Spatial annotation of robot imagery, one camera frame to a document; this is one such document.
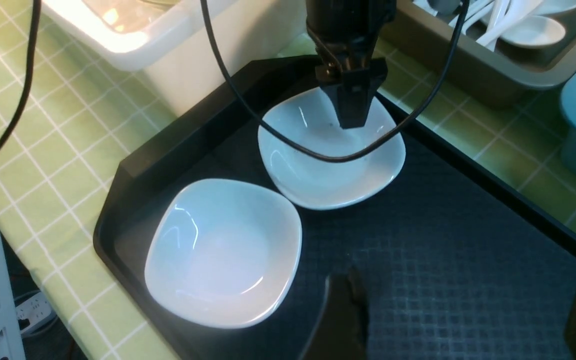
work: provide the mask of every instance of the white ceramic spoon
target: white ceramic spoon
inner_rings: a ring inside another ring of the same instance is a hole
[[[484,9],[488,4],[492,3],[493,0],[478,0],[471,2],[470,6],[468,7],[468,12],[466,13],[466,20],[470,19],[474,14],[477,14],[480,10]],[[455,17],[448,23],[451,28],[457,26],[457,20],[459,16]]]
[[[492,30],[501,21],[501,19],[506,16],[508,11],[508,5],[510,0],[494,0],[494,7],[492,8],[492,13],[490,14],[490,19],[487,24],[487,31]],[[497,41],[492,41],[488,46],[488,50],[495,51],[497,47]]]
[[[505,32],[512,29],[512,27],[521,23],[522,20],[528,18],[528,16],[531,16],[543,2],[544,0],[513,0],[510,2],[508,12],[503,19],[495,27],[477,39],[477,43],[487,47],[490,43],[499,39]]]
[[[493,4],[489,3],[488,5],[486,5],[483,9],[479,10],[476,14],[474,14],[473,16],[471,16],[463,25],[463,27],[461,28],[461,33],[462,34],[466,34],[466,32],[468,31],[468,29],[470,29],[475,23],[477,23],[479,20],[482,20],[482,18],[484,16],[486,16],[487,14],[489,14],[492,11],[493,8]]]
[[[534,15],[548,16],[564,14],[576,9],[576,0],[544,0]]]
[[[481,19],[489,23],[487,16]],[[566,27],[546,16],[531,15],[524,18],[500,37],[506,43],[524,49],[541,49],[557,44],[566,37]]]

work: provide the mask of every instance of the black tray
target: black tray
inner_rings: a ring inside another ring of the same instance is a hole
[[[315,84],[316,56],[254,61],[235,82],[260,114]],[[379,100],[398,121],[405,114]],[[276,191],[257,126],[222,86],[119,165],[94,248],[184,360],[295,360],[324,282],[355,265],[370,300],[370,359],[567,359],[576,235],[418,122],[386,189],[339,210],[299,209],[302,255],[288,295],[242,330],[199,326],[152,299],[144,265],[160,217],[186,185],[230,178]]]

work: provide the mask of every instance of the green tiled countertop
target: green tiled countertop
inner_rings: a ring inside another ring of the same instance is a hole
[[[0,134],[21,93],[27,0],[0,0]],[[312,53],[306,36],[282,55]],[[386,43],[382,94],[411,110],[434,75]],[[174,120],[133,73],[43,18],[32,98],[0,153],[0,230],[90,359],[174,359],[92,248],[115,169]],[[576,176],[558,153],[567,125],[558,92],[492,111],[445,85],[420,121],[576,231]]]

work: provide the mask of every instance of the utensil tray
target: utensil tray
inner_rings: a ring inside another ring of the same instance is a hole
[[[510,107],[529,89],[545,91],[564,84],[576,73],[576,9],[551,18],[564,25],[566,37],[540,49],[498,41],[492,52],[476,43],[485,32],[484,25],[476,23],[459,39],[448,80],[496,109]],[[451,19],[432,16],[410,0],[399,0],[395,20],[386,24],[381,37],[438,72],[453,36],[448,26]]]
[[[316,86],[317,56],[254,61],[233,79],[255,111]],[[396,121],[404,112],[379,100]],[[178,191],[229,178],[276,191],[257,129],[226,85],[126,157],[94,230],[94,248],[184,360],[295,360],[316,323],[324,281],[356,266],[370,298],[368,358],[568,358],[563,339],[576,291],[576,236],[414,121],[406,164],[370,199],[339,210],[299,208],[299,268],[262,323],[206,328],[159,306],[144,265]]]

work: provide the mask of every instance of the power strip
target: power strip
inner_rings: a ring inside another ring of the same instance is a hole
[[[57,313],[50,306],[43,292],[37,292],[16,307],[16,318],[19,321],[22,338],[37,332],[56,316]]]

